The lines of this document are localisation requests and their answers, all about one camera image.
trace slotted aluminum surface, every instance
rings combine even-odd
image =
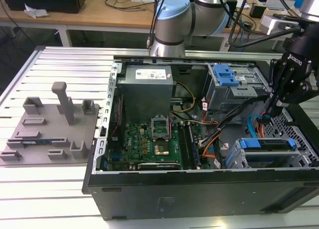
[[[24,112],[22,103],[27,96],[39,96],[43,103],[58,103],[55,94],[50,91],[54,81],[68,84],[67,93],[74,103],[92,98],[104,105],[103,96],[107,90],[113,55],[147,56],[147,52],[142,49],[60,47],[35,51],[0,97],[0,150],[4,149],[7,138],[20,120]],[[203,51],[188,51],[186,56],[265,61],[281,57],[280,54]],[[311,101],[311,106],[311,113],[316,116],[315,100]],[[85,169],[85,166],[0,168],[0,228],[319,228],[319,197],[291,213],[281,215],[105,222],[92,197],[81,193]],[[205,196],[213,197],[214,192]]]

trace motherboard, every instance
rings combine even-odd
[[[169,138],[154,136],[154,132],[155,135],[168,133]],[[112,151],[108,161],[132,171],[156,170],[159,166],[167,169],[195,168],[199,164],[198,140],[201,138],[198,124],[169,123],[167,130],[163,123],[154,127],[152,123],[128,123],[121,151]]]

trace open computer tower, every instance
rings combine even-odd
[[[83,192],[104,220],[287,213],[315,197],[319,131],[299,105],[259,121],[269,78],[264,61],[117,58]]]

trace gray floor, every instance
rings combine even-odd
[[[56,31],[52,29],[23,29],[36,45],[61,46]],[[28,39],[22,35],[18,28],[14,29],[16,37],[10,39],[3,28],[0,28],[0,93],[14,78],[24,62],[32,53],[34,47]],[[95,31],[71,31],[71,40],[76,47],[112,47],[112,48],[145,48],[148,35],[143,33],[124,32],[95,32]],[[188,50],[218,51],[222,38],[193,36],[190,46],[190,37],[185,39],[185,47]],[[273,42],[263,42],[244,49],[245,52],[271,53]]]

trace power supply label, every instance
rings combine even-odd
[[[166,79],[165,69],[137,69],[135,79]]]

